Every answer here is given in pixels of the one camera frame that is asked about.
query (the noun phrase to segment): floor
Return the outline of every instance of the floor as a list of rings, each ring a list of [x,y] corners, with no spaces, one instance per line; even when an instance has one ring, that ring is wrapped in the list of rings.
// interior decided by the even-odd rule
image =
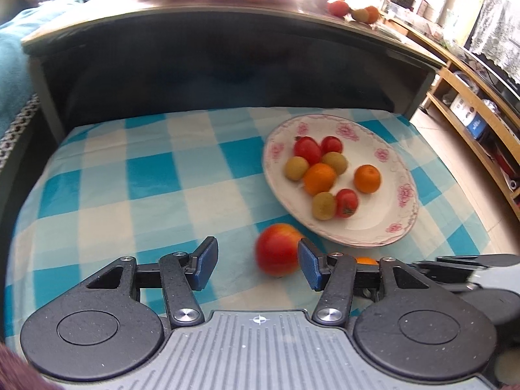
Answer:
[[[466,194],[492,242],[489,251],[520,254],[520,224],[477,156],[435,107],[411,122],[430,144]]]

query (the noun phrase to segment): blue and white checkered tablecloth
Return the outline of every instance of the blue and white checkered tablecloth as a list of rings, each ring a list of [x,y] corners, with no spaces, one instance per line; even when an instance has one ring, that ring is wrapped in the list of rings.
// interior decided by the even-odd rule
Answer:
[[[292,116],[320,113],[353,120],[403,157],[417,184],[417,223],[380,249],[348,249],[299,225],[262,173],[267,135]],[[154,263],[193,251],[206,236],[219,260],[206,289],[212,309],[312,310],[319,294],[301,272],[273,279],[256,267],[253,248],[267,226],[287,222],[323,251],[404,262],[485,251],[489,237],[459,185],[414,126],[384,111],[242,108],[189,111],[78,127],[48,163],[19,215],[6,288],[8,344],[37,308],[122,255]],[[158,289],[141,301],[164,312]]]

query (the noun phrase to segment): green round fruit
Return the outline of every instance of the green round fruit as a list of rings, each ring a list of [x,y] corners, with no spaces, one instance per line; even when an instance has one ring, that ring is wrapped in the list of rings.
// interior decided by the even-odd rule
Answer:
[[[313,217],[318,220],[330,220],[336,214],[336,198],[330,192],[318,193],[313,198]]]
[[[289,180],[297,182],[309,170],[309,163],[303,157],[291,157],[285,163],[283,173]]]
[[[322,158],[321,162],[331,166],[337,175],[342,175],[347,171],[348,161],[339,152],[327,152]]]

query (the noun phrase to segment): white lace cloth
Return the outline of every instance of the white lace cloth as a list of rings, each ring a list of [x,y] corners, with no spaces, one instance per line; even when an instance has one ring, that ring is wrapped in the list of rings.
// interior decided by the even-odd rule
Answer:
[[[485,55],[520,84],[520,7],[484,0],[470,51]]]

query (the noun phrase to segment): white oval plate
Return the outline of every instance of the white oval plate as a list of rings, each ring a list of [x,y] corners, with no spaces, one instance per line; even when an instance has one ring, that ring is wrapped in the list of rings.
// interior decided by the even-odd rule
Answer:
[[[363,164],[377,167],[382,183],[373,194],[356,191],[359,208],[352,217],[320,221],[311,213],[312,197],[301,182],[285,178],[283,167],[293,156],[297,136],[311,136],[320,143],[328,135],[341,139],[348,160],[348,169],[337,178],[332,194],[342,188],[356,190],[354,172]],[[285,209],[305,227],[333,242],[357,247],[388,245],[403,238],[417,219],[417,188],[401,157],[372,131],[347,119],[311,114],[287,120],[268,136],[262,165],[267,183]]]

